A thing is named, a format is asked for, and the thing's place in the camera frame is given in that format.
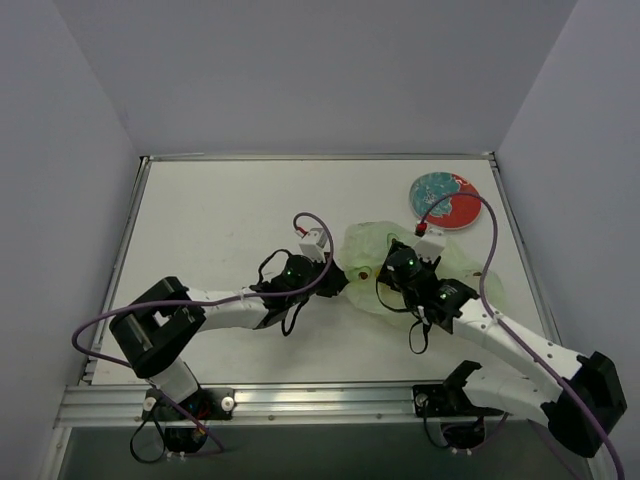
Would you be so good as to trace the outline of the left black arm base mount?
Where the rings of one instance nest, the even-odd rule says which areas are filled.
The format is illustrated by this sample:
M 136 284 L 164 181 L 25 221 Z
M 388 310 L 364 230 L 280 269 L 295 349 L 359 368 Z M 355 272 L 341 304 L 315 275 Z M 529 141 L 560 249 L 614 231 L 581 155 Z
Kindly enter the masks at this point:
M 209 388 L 201 387 L 180 403 L 180 406 L 200 421 L 231 420 L 235 408 L 235 391 L 229 387 Z M 186 417 L 179 413 L 156 390 L 149 388 L 145 392 L 143 402 L 143 416 L 146 417 L 151 407 L 155 406 L 155 413 L 160 421 L 179 421 Z

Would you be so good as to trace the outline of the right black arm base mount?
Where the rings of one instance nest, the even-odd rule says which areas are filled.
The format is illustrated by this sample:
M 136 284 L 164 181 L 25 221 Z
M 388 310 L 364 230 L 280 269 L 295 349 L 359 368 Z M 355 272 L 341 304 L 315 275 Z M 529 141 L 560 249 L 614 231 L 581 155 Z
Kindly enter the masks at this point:
M 458 387 L 442 383 L 412 386 L 414 413 L 420 418 L 480 416 L 483 409 L 473 406 Z

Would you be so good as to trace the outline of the light green plastic bag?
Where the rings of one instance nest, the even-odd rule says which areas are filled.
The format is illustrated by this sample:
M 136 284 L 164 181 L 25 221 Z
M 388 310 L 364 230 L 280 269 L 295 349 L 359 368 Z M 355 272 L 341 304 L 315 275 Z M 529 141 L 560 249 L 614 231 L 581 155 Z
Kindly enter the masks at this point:
M 436 268 L 440 278 L 453 278 L 479 289 L 484 264 L 467 255 L 453 239 L 440 233 L 429 233 L 424 238 L 442 249 L 441 261 Z M 401 295 L 390 287 L 375 284 L 391 243 L 398 240 L 410 247 L 420 239 L 410 230 L 390 221 L 352 224 L 344 233 L 342 244 L 335 255 L 336 263 L 344 271 L 349 284 L 343 294 L 351 304 L 364 312 L 378 316 L 391 326 L 405 329 L 413 323 L 408 313 L 391 312 L 404 306 Z

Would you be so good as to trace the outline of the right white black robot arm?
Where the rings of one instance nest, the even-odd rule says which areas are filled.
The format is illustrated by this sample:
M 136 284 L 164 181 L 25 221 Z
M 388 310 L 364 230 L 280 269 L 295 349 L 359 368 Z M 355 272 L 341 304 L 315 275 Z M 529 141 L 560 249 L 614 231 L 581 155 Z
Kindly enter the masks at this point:
M 473 288 L 440 278 L 437 262 L 392 240 L 379 281 L 402 296 L 425 332 L 438 327 L 513 368 L 506 374 L 465 360 L 444 380 L 429 405 L 460 415 L 495 410 L 548 429 L 562 446 L 592 458 L 627 409 L 613 361 L 595 351 L 567 349 L 520 325 Z

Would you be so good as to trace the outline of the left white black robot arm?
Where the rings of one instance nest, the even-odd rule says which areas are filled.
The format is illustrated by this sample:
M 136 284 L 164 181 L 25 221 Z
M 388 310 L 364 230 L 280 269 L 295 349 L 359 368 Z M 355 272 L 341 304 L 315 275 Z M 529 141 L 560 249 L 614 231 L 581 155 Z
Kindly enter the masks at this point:
M 280 274 L 270 280 L 260 276 L 237 294 L 190 289 L 169 276 L 136 299 L 131 311 L 115 316 L 109 329 L 136 376 L 183 403 L 201 389 L 180 358 L 197 333 L 278 325 L 287 336 L 312 296 L 334 297 L 347 284 L 335 261 L 295 254 L 287 256 Z

